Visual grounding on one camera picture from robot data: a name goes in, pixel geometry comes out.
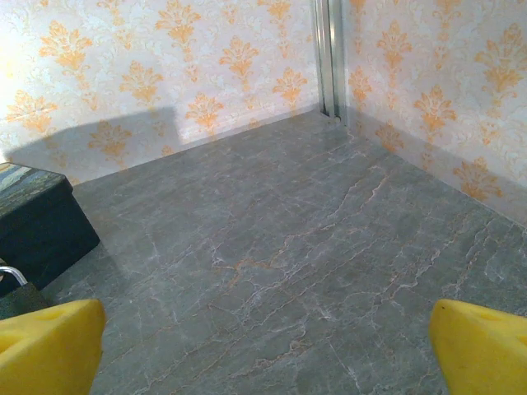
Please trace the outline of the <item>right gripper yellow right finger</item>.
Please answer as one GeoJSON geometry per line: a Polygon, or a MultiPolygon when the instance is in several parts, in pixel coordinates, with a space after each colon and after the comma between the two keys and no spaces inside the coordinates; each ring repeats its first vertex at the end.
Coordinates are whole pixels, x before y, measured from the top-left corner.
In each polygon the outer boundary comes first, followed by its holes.
{"type": "Polygon", "coordinates": [[[526,318],[438,300],[429,337],[450,394],[526,393],[526,318]]]}

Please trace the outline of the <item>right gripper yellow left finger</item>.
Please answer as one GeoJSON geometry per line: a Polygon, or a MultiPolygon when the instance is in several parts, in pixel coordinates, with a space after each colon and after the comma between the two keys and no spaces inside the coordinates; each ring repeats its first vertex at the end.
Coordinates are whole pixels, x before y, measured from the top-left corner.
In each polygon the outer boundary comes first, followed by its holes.
{"type": "Polygon", "coordinates": [[[3,319],[1,393],[88,394],[104,330],[99,300],[76,300],[3,319]]]}

